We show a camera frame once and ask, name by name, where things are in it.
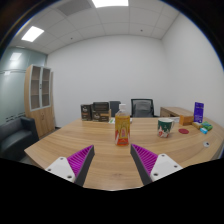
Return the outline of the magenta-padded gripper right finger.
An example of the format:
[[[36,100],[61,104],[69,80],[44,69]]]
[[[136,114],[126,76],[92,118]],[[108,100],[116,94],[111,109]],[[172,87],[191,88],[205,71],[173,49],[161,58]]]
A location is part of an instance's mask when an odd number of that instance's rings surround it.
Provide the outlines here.
[[[143,185],[148,185],[182,169],[182,167],[168,155],[157,155],[135,144],[131,145],[130,153]]]

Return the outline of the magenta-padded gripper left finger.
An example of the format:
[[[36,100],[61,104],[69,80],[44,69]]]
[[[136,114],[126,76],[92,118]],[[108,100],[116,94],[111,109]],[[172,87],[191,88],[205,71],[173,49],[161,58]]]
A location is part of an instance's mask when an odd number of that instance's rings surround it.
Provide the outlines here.
[[[90,145],[69,157],[57,158],[46,171],[83,186],[94,155],[94,146]]]

